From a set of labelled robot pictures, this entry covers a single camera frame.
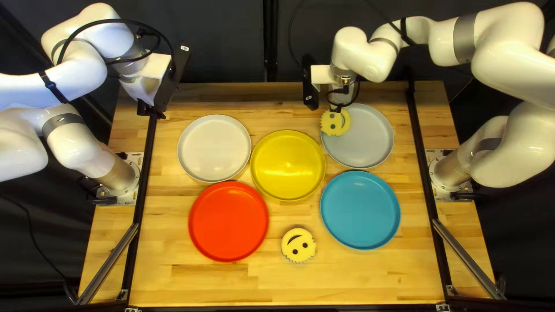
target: wooden tabletop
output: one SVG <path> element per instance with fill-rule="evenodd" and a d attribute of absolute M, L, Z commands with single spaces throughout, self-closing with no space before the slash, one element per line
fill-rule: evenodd
<path fill-rule="evenodd" d="M 398 197 L 401 224 L 382 248 L 349 249 L 325 229 L 319 199 L 327 182 L 347 167 L 326 155 L 324 183 L 299 202 L 280 202 L 264 195 L 270 228 L 262 246 L 238 263 L 217 263 L 202 256 L 190 241 L 189 209 L 207 185 L 183 171 L 176 157 L 178 138 L 195 119 L 225 114 L 249 131 L 253 147 L 281 129 L 301 131 L 321 144 L 321 108 L 308 110 L 300 83 L 183 84 L 156 130 L 147 199 L 130 293 L 130 305 L 345 305 L 436 303 L 443 300 L 436 255 L 420 181 L 405 82 L 362 83 L 358 103 L 379 110 L 389 120 L 395 146 L 389 158 L 367 171 L 385 180 Z M 442 82 L 417 82 L 416 103 L 426 148 L 456 148 L 453 120 Z M 116 152 L 141 152 L 147 117 L 122 94 L 116 108 L 109 146 Z M 250 170 L 239 181 L 254 186 Z M 480 221 L 473 203 L 438 203 L 440 220 L 492 278 Z M 130 226 L 133 207 L 97 207 L 83 268 L 80 291 L 86 287 L 111 249 Z M 316 257 L 291 264 L 280 251 L 281 237 L 302 226 L 317 241 Z M 460 260 L 447 248 L 453 285 L 461 294 L 486 296 Z M 121 287 L 125 257 L 114 268 L 95 301 L 115 298 Z"/>

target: yellow sponge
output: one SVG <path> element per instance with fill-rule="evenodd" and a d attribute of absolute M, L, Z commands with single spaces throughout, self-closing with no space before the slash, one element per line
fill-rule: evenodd
<path fill-rule="evenodd" d="M 316 254 L 316 243 L 309 231 L 294 228 L 281 238 L 281 252 L 289 261 L 302 263 Z"/>
<path fill-rule="evenodd" d="M 330 136 L 345 134 L 351 127 L 349 111 L 342 109 L 341 113 L 326 110 L 320 119 L 320 130 Z"/>

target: orange plate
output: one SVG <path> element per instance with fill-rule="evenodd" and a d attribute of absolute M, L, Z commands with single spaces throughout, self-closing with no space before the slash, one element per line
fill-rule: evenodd
<path fill-rule="evenodd" d="M 235 262 L 262 244 L 268 231 L 268 208 L 252 187 L 236 181 L 204 190 L 189 213 L 189 235 L 206 257 Z"/>

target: yellow plate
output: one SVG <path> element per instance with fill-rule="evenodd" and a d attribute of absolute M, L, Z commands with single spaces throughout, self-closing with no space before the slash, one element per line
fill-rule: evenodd
<path fill-rule="evenodd" d="M 293 130 L 268 134 L 254 148 L 250 160 L 254 184 L 280 200 L 299 200 L 318 189 L 326 173 L 320 146 Z"/>

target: plate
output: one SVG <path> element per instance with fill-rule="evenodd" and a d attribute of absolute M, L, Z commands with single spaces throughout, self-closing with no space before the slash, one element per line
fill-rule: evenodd
<path fill-rule="evenodd" d="M 250 162 L 254 184 L 279 200 L 299 200 L 318 189 L 326 173 L 320 146 L 308 135 L 280 130 L 256 145 Z"/>
<path fill-rule="evenodd" d="M 258 249 L 268 222 L 266 203 L 254 188 L 226 181 L 197 197 L 189 213 L 189 235 L 207 258 L 236 262 Z"/>
<path fill-rule="evenodd" d="M 177 157 L 185 172 L 208 183 L 225 181 L 241 172 L 250 151 L 249 132 L 225 115 L 208 115 L 193 121 L 177 145 Z"/>
<path fill-rule="evenodd" d="M 390 186 L 359 170 L 344 172 L 328 183 L 320 200 L 320 213 L 335 239 L 360 250 L 387 244 L 401 220 L 399 202 Z"/>
<path fill-rule="evenodd" d="M 372 168 L 381 164 L 393 149 L 393 128 L 377 109 L 352 104 L 347 108 L 351 127 L 344 135 L 331 137 L 320 132 L 322 145 L 338 163 L 354 169 Z"/>

